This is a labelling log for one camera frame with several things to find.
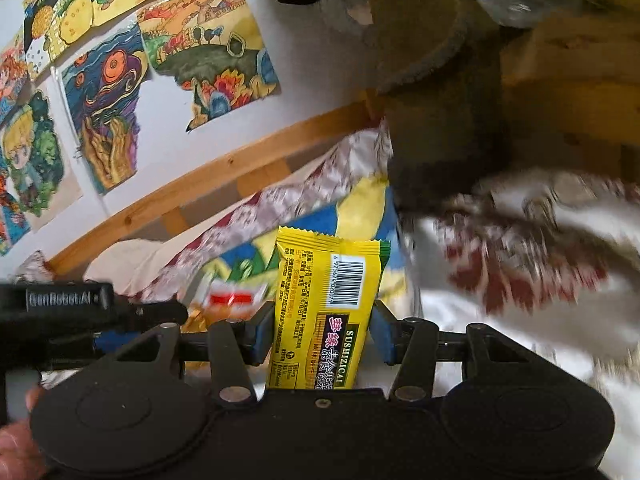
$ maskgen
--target white fabric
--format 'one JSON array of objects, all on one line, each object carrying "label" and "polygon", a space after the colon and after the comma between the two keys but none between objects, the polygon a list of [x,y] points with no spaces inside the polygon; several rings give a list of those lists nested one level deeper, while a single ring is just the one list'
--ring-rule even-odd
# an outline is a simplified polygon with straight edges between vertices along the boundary
[{"label": "white fabric", "polygon": [[[447,283],[450,266],[429,219],[417,223],[413,258],[415,275],[422,279],[424,318],[441,330],[464,332],[469,323],[487,323],[587,383],[596,379],[594,357],[620,359],[640,341],[640,300],[632,281],[614,271],[600,292],[582,293],[577,304],[558,301],[532,314],[510,306],[502,316],[488,316],[471,296]],[[600,468],[611,480],[638,480],[640,386],[612,377],[597,379],[616,415],[615,435]],[[459,364],[440,364],[434,395],[446,394],[461,380]]]},{"label": "white fabric", "polygon": [[[167,243],[174,244],[172,238]],[[116,294],[124,294],[140,274],[156,271],[158,264],[154,260],[164,247],[163,242],[153,240],[124,240],[104,250],[92,261],[84,272],[85,280],[94,282],[112,282]]]}]

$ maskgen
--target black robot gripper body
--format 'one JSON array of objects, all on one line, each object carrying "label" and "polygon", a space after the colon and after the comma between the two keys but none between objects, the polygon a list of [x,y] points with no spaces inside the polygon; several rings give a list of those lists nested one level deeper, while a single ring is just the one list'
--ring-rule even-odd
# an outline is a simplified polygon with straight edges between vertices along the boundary
[{"label": "black robot gripper body", "polygon": [[[377,301],[369,332],[400,364],[388,398],[267,389],[258,400],[246,365],[268,354],[273,309],[207,333],[161,324],[47,392],[31,429],[52,478],[605,479],[607,401],[485,324],[440,332]],[[210,362],[209,391],[182,380],[185,361]],[[433,397],[446,361],[464,380]]]}]

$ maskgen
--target nutrition label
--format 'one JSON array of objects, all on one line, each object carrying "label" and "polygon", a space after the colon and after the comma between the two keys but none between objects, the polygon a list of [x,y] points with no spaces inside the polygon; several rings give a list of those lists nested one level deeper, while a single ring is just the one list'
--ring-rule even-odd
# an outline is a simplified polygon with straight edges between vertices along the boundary
[{"label": "nutrition label", "polygon": [[314,256],[312,251],[287,248],[283,260],[284,267],[277,297],[282,308],[276,319],[271,385],[294,388],[298,368],[300,363],[304,364],[306,358],[306,351],[302,349],[302,339],[311,294]]}]

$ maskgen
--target barcode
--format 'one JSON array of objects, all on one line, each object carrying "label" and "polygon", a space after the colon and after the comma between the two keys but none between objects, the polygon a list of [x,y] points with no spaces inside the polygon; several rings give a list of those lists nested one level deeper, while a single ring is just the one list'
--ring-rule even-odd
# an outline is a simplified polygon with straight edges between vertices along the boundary
[{"label": "barcode", "polygon": [[326,306],[331,308],[358,308],[364,282],[362,256],[331,255],[331,275]]}]

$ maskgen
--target white wall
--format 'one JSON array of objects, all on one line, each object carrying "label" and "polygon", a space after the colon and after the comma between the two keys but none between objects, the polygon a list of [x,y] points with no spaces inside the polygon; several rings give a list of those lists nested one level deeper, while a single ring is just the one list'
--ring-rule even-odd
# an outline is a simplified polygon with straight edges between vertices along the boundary
[{"label": "white wall", "polygon": [[[23,0],[0,0],[0,45],[22,24]],[[247,0],[280,80],[281,93],[251,103],[185,133],[191,119],[190,92],[170,76],[150,69],[142,83],[136,115],[138,172],[100,197],[81,159],[73,157],[76,138],[57,78],[37,81],[50,99],[56,132],[69,154],[83,196],[36,233],[27,234],[0,258],[0,278],[11,273],[34,250],[52,257],[74,240],[146,194],[209,160],[299,121],[349,104],[373,86],[373,54],[358,39],[327,27],[317,7],[284,6],[276,0]],[[133,20],[123,15],[92,29],[56,60],[60,69]],[[21,100],[28,100],[29,91]]]}]

